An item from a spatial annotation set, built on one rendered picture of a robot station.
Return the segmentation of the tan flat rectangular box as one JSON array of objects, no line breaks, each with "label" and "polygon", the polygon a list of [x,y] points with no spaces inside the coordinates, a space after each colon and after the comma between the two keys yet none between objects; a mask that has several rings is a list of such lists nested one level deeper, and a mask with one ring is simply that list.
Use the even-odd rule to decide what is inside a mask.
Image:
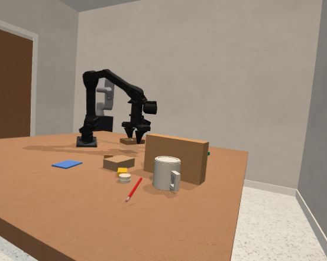
[{"label": "tan flat rectangular box", "polygon": [[118,168],[131,168],[134,167],[135,158],[119,155],[111,158],[103,159],[103,168],[118,172]]}]

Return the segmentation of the yellow rectangular block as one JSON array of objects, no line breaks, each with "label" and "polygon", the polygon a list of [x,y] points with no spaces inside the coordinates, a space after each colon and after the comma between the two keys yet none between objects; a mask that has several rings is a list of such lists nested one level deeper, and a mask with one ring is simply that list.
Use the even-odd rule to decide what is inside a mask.
[{"label": "yellow rectangular block", "polygon": [[119,177],[119,174],[127,174],[127,168],[118,168],[117,177]]}]

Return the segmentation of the brown rectangular block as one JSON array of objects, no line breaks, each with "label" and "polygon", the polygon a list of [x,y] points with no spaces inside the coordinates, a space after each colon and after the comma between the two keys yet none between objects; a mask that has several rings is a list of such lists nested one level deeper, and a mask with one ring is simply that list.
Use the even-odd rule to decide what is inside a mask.
[{"label": "brown rectangular block", "polygon": [[146,134],[144,171],[154,173],[158,156],[180,159],[180,180],[195,185],[205,182],[209,142],[160,134]]}]

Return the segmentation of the blue flat rectangular pad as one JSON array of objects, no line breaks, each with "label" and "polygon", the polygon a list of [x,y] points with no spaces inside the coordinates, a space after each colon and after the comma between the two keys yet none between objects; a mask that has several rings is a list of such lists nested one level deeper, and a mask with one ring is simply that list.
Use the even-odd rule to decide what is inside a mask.
[{"label": "blue flat rectangular pad", "polygon": [[51,166],[52,167],[58,167],[58,168],[68,169],[68,168],[71,168],[71,167],[80,165],[82,163],[83,162],[67,160],[67,161],[63,161],[63,162],[59,162],[59,163],[53,164]]}]

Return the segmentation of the wooden ball tray with clear cover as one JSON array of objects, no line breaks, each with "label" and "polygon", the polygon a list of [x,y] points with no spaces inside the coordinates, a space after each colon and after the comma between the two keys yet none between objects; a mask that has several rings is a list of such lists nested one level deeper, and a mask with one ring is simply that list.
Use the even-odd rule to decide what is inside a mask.
[{"label": "wooden ball tray with clear cover", "polygon": [[[123,143],[125,145],[137,145],[137,139],[136,138],[120,138],[120,143]],[[141,139],[139,144],[145,144],[145,139]]]}]

